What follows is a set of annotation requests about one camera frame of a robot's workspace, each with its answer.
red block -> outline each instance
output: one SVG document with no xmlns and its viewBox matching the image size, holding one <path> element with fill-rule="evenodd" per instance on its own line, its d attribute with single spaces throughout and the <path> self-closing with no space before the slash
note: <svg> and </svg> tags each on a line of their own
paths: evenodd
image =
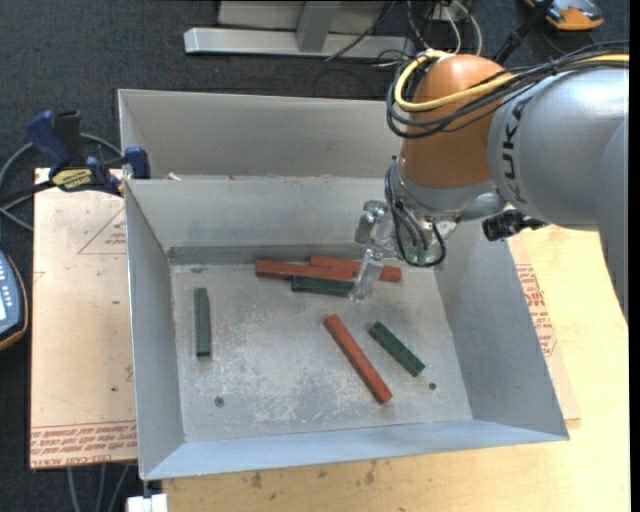
<svg viewBox="0 0 640 512">
<path fill-rule="evenodd" d="M 256 275 L 276 279 L 291 279 L 293 276 L 321 277 L 338 281 L 351 281 L 353 278 L 353 273 L 347 269 L 312 267 L 298 263 L 280 263 L 267 260 L 256 261 Z"/>
<path fill-rule="evenodd" d="M 328 316 L 324 321 L 324 326 L 331 333 L 333 339 L 336 340 L 336 343 L 345 353 L 375 399 L 381 404 L 387 402 L 393 396 L 391 391 L 338 315 Z"/>
<path fill-rule="evenodd" d="M 349 270 L 354 276 L 360 270 L 360 262 L 353 260 L 344 260 L 342 258 L 332 258 L 331 256 L 311 256 L 309 265 L 314 267 L 335 268 Z M 402 279 L 402 270 L 399 267 L 385 265 L 378 281 L 386 281 L 388 283 L 398 283 Z"/>
</svg>

blue clamp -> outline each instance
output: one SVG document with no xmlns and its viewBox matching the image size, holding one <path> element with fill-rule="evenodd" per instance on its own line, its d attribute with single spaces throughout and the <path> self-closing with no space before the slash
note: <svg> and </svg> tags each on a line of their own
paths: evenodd
<svg viewBox="0 0 640 512">
<path fill-rule="evenodd" d="M 63 116 L 65 120 L 70 117 L 69 113 Z M 77 148 L 77 141 L 80 139 L 79 113 L 73 113 L 72 117 L 75 124 L 71 132 L 75 130 L 76 133 L 68 133 L 68 130 L 64 133 L 69 139 L 69 145 Z M 53 112 L 47 110 L 35 116 L 27 125 L 27 135 L 34 147 L 53 160 L 49 170 L 49 181 L 65 192 L 99 190 L 108 194 L 122 195 L 122 180 L 111 174 L 98 158 L 89 156 L 84 160 L 83 155 L 71 154 L 67 150 L 67 144 L 63 143 L 56 131 L 53 121 Z M 126 148 L 124 156 L 116 161 L 125 164 L 123 180 L 151 177 L 149 159 L 140 146 Z"/>
</svg>

yellow cable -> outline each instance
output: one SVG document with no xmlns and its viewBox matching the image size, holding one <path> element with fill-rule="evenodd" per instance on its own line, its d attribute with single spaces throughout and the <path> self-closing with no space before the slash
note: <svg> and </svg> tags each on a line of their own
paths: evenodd
<svg viewBox="0 0 640 512">
<path fill-rule="evenodd" d="M 438 50 L 426 51 L 424 54 L 419 55 L 413 62 L 411 62 L 398 77 L 398 82 L 396 83 L 396 86 L 394 87 L 394 90 L 393 90 L 394 100 L 397 103 L 397 105 L 405 112 L 425 112 L 427 110 L 434 110 L 444 105 L 448 105 L 449 103 L 463 100 L 468 96 L 474 96 L 474 95 L 480 96 L 483 94 L 490 93 L 495 89 L 497 89 L 498 87 L 500 87 L 502 84 L 514 78 L 514 76 L 516 77 L 518 76 L 518 75 L 511 75 L 511 74 L 500 76 L 490 82 L 487 82 L 481 85 L 475 85 L 473 87 L 465 89 L 464 91 L 456 92 L 454 94 L 443 96 L 442 98 L 438 98 L 435 100 L 426 101 L 424 103 L 412 103 L 410 101 L 406 101 L 402 97 L 402 91 L 404 90 L 406 83 L 409 80 L 409 77 L 421 64 L 429 60 L 437 60 L 437 59 L 452 57 L 452 56 L 453 55 L 449 53 L 438 51 Z M 588 59 L 584 59 L 583 62 L 594 62 L 594 61 L 596 62 L 598 61 L 629 62 L 629 55 L 628 54 L 599 55 L 597 57 L 589 57 Z"/>
</svg>

